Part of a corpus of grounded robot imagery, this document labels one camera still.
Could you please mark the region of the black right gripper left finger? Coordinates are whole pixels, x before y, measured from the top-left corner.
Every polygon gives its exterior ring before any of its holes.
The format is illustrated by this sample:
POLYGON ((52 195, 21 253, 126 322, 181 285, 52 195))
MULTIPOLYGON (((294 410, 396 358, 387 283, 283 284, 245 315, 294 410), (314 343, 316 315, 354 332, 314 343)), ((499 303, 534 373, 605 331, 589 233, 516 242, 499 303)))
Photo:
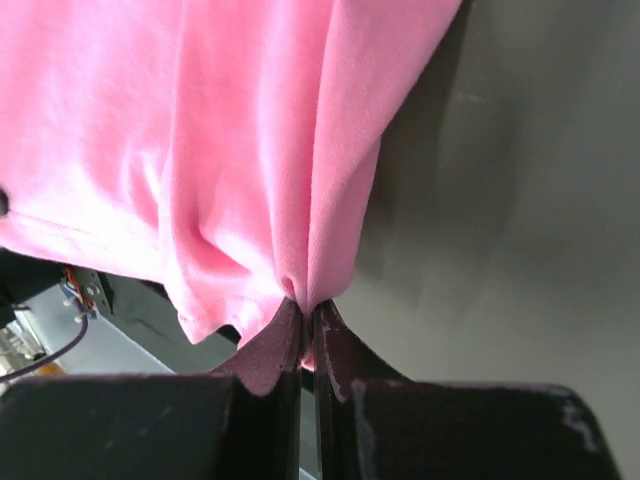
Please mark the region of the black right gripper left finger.
POLYGON ((295 479, 302 315, 214 370, 31 377, 1 398, 5 479, 295 479))

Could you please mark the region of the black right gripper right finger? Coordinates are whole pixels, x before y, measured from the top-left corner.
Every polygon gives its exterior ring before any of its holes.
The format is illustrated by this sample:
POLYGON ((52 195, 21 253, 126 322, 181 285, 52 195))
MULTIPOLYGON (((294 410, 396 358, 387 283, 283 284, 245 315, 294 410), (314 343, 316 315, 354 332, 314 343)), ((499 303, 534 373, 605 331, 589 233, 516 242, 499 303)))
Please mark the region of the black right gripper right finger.
POLYGON ((616 479, 591 409, 540 383, 418 382, 332 302, 312 316, 319 469, 325 479, 616 479))

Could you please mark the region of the pink t shirt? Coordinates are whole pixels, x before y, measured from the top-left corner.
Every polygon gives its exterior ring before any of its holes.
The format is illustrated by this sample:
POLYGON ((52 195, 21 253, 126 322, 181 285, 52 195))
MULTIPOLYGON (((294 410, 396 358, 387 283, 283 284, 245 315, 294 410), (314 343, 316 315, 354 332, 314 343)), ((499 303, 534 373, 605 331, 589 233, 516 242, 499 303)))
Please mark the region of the pink t shirt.
POLYGON ((383 133, 456 1, 5 1, 4 248, 243 341, 352 281, 383 133))

